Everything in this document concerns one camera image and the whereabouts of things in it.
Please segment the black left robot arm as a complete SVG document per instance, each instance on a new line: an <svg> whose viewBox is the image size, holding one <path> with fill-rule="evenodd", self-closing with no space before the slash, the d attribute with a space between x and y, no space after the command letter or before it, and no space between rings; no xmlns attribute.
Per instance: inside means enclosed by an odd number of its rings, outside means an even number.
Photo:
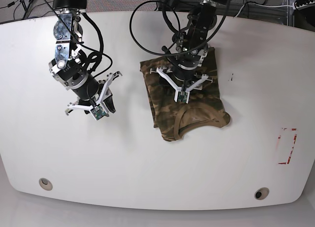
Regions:
<svg viewBox="0 0 315 227"><path fill-rule="evenodd" d="M176 56L171 56L167 47L162 50L167 54L171 66L159 66L151 69L156 72L163 82L167 82L175 91L175 102L189 102L192 90L201 90L206 81L212 82L213 78L201 73L197 69L202 66L208 55L208 31L217 22L216 6L227 5L230 0L200 0L194 5L187 15L188 24L185 28L175 29L169 21L166 11L172 9L171 0L165 0L162 15L167 26L174 33L173 43L176 45Z"/></svg>

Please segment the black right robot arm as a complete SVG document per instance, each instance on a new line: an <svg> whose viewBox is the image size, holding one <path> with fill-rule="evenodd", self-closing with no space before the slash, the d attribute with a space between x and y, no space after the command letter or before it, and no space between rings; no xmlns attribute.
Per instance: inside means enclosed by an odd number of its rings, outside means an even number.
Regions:
<svg viewBox="0 0 315 227"><path fill-rule="evenodd" d="M53 0L52 10L58 21L53 29L55 57L49 63L49 71L55 80L77 95L77 100L67 105L66 115L73 110L82 110L99 120L116 111L109 86L121 73L109 73L103 80L92 75L105 56L104 41L86 8L87 0ZM79 24L82 18L93 26L99 40L99 49L92 50L89 55L82 50L83 29Z"/></svg>

